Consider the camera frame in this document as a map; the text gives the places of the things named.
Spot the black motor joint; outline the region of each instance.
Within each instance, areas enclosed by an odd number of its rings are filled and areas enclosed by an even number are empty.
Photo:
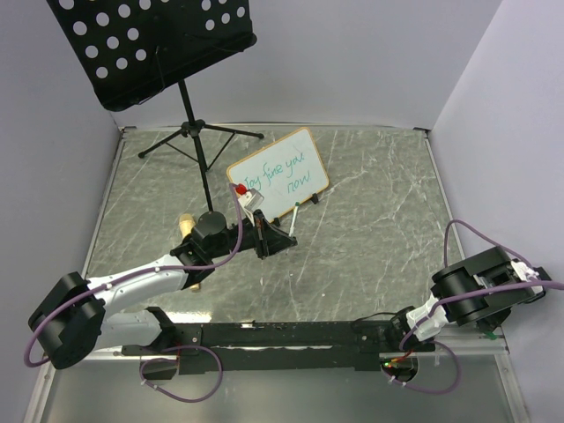
[[[404,336],[411,330],[409,324],[407,323],[407,313],[414,310],[414,306],[406,307],[399,310],[391,319],[390,325],[384,331],[386,341],[390,346],[396,349],[399,348]],[[404,351],[409,351],[417,348],[421,345],[421,342],[417,339],[415,335],[411,335],[404,343]]]

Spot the music stand tripod legs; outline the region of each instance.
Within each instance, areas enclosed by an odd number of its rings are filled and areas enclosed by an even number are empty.
[[[172,133],[171,135],[169,135],[168,137],[166,137],[164,139],[161,139],[158,143],[150,146],[146,150],[143,150],[137,156],[140,159],[142,159],[149,152],[156,150],[157,148],[161,147],[162,145],[168,145],[173,150],[176,150],[180,154],[183,154],[184,156],[188,157],[189,159],[194,160],[200,166],[200,175],[202,175],[202,184],[204,185],[205,200],[208,204],[208,210],[210,212],[212,212],[213,211],[212,196],[210,194],[210,188],[208,186],[208,178],[207,178],[205,173],[212,168],[213,164],[216,162],[219,155],[227,148],[227,146],[229,145],[231,140],[235,137],[235,135],[246,135],[248,137],[257,137],[259,139],[263,139],[264,134],[260,134],[260,133],[256,133],[256,132],[247,132],[245,130],[233,130],[231,128],[224,128],[222,126],[208,125],[202,119],[196,120],[196,117],[194,116],[194,111],[192,110],[192,104],[190,103],[190,98],[188,96],[188,89],[186,88],[186,83],[184,82],[184,80],[181,80],[178,83],[178,87],[180,88],[180,94],[182,96],[182,103],[184,105],[184,108],[186,109],[186,116],[188,117],[188,121],[184,122],[181,125],[181,128],[178,131]],[[202,147],[202,141],[200,140],[200,131],[202,129],[218,130],[218,131],[221,131],[221,132],[228,132],[228,133],[231,134],[231,137],[229,137],[229,139],[219,149],[219,152],[213,158],[213,160],[211,161],[209,166],[208,166],[208,164],[205,160],[204,148]],[[179,148],[176,148],[175,146],[169,144],[169,142],[171,140],[173,140],[173,139],[175,139],[176,137],[179,137],[179,136],[183,136],[183,137],[190,136],[194,140],[194,146],[196,147],[196,157],[195,158],[190,156],[186,152],[183,152]]]

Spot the gray marble surface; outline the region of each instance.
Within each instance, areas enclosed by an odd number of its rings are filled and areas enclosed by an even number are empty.
[[[298,126],[239,127],[208,173],[214,207],[235,222],[226,168]],[[312,126],[330,186],[300,209],[298,247],[263,261],[240,253],[199,293],[168,293],[158,305],[177,322],[352,320],[420,305],[441,268],[448,214],[423,133],[385,128]],[[132,130],[102,220],[88,276],[125,271],[166,254],[181,240],[178,218],[206,211],[197,164],[163,146],[137,153],[169,132]],[[211,160],[228,134],[204,130]],[[174,144],[194,153],[190,138]],[[290,216],[282,219],[287,230]],[[451,260],[460,258],[452,237]]]

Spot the red marker cap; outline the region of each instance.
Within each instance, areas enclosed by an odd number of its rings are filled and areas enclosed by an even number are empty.
[[[237,192],[237,194],[239,194],[240,196],[244,196],[245,194],[247,194],[247,189],[245,188],[245,186],[240,183],[239,185],[237,185],[237,188],[235,188],[235,191]]]

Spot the marker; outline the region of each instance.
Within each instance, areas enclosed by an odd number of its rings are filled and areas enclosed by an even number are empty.
[[[296,226],[296,218],[298,217],[298,207],[300,206],[300,202],[296,201],[293,205],[293,216],[292,216],[292,224],[290,225],[290,232],[288,232],[289,236],[293,235],[293,230]]]

